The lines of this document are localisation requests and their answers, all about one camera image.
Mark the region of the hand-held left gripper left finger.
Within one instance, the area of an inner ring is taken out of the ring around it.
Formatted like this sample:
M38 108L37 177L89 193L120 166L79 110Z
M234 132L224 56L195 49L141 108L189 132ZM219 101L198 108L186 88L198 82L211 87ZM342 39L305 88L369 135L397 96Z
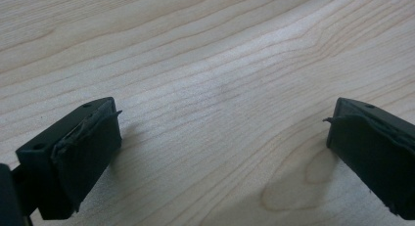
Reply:
M88 102L16 150L18 193L26 215L68 219L121 146L112 97Z

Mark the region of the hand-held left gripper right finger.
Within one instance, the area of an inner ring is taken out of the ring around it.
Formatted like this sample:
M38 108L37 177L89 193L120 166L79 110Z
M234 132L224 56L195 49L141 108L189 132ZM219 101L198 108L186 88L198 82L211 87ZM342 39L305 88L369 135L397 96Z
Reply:
M327 147L391 213L415 220L415 125L378 107L340 98Z

